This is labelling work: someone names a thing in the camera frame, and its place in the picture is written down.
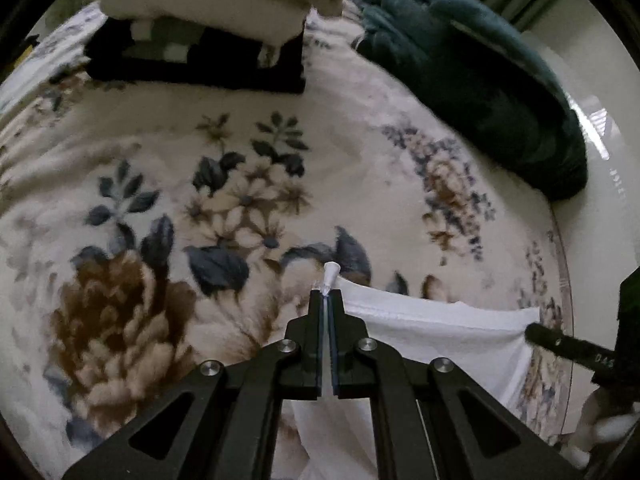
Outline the white gloved right hand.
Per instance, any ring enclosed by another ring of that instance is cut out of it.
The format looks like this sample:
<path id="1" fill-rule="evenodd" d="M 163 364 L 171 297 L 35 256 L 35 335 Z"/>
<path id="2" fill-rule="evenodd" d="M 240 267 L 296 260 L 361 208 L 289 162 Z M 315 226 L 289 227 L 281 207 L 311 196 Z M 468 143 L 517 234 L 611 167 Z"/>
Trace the white gloved right hand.
<path id="1" fill-rule="evenodd" d="M 639 403 L 620 408 L 603 388 L 588 396 L 575 431 L 562 444 L 560 454 L 588 479 L 602 476 L 639 423 Z"/>

